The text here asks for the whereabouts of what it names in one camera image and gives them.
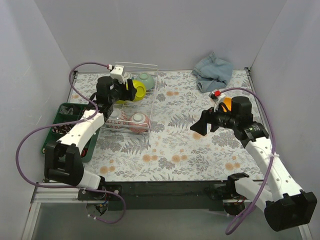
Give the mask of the lime green bowl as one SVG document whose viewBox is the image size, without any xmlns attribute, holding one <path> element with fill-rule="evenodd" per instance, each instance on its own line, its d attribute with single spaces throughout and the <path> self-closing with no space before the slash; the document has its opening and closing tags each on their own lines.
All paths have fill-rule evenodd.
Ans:
<svg viewBox="0 0 320 240">
<path fill-rule="evenodd" d="M 133 83 L 133 87 L 137 90 L 135 97 L 133 99 L 133 102 L 141 101 L 146 96 L 146 92 L 147 92 L 146 86 L 144 83 L 142 83 L 137 79 L 133 79 L 132 83 Z"/>
<path fill-rule="evenodd" d="M 124 104 L 126 104 L 126 103 L 127 103 L 126 100 L 118 100 L 118 101 L 116 102 L 117 105 L 124 105 Z"/>
</svg>

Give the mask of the orange bowl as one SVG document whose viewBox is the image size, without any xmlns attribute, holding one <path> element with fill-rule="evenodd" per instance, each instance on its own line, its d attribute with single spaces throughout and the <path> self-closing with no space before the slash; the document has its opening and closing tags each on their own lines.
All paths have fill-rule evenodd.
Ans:
<svg viewBox="0 0 320 240">
<path fill-rule="evenodd" d="M 232 99 L 229 97 L 226 97 L 223 100 L 223 104 L 222 104 L 222 110 L 223 112 L 230 112 L 232 110 Z"/>
</svg>

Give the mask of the red diamond pattern bowl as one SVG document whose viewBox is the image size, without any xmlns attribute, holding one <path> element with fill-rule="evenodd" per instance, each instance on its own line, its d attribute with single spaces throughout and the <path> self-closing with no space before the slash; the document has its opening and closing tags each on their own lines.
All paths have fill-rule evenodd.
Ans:
<svg viewBox="0 0 320 240">
<path fill-rule="evenodd" d="M 111 129 L 119 129 L 127 124 L 127 116 L 120 109 L 114 109 L 106 121 L 106 126 Z"/>
</svg>

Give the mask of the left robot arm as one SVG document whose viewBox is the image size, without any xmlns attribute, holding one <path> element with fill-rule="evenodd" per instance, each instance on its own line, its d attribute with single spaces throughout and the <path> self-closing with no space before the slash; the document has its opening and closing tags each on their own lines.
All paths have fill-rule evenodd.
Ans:
<svg viewBox="0 0 320 240">
<path fill-rule="evenodd" d="M 117 101 L 133 101 L 137 89 L 132 79 L 120 82 L 110 76 L 98 78 L 96 91 L 88 98 L 87 109 L 73 121 L 71 130 L 45 146 L 44 176 L 48 180 L 89 189 L 95 200 L 106 196 L 101 176 L 85 170 L 81 153 L 97 130 L 114 111 Z"/>
</svg>

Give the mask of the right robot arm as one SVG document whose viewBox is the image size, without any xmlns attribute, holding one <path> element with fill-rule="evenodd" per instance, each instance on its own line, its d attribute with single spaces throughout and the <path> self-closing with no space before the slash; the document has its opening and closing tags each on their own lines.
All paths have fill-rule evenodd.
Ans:
<svg viewBox="0 0 320 240">
<path fill-rule="evenodd" d="M 243 196 L 251 202 L 240 216 L 257 207 L 276 232 L 308 224 L 317 198 L 313 192 L 303 190 L 287 171 L 279 155 L 272 152 L 272 141 L 267 130 L 253 120 L 249 98 L 231 98 L 230 108 L 225 104 L 224 94 L 214 96 L 213 100 L 214 107 L 202 111 L 200 119 L 190 129 L 202 136 L 207 134 L 207 125 L 211 125 L 211 132 L 218 128 L 232 130 L 235 138 L 253 157 L 266 181 L 258 185 L 243 172 L 228 176 L 227 195 L 232 199 Z"/>
</svg>

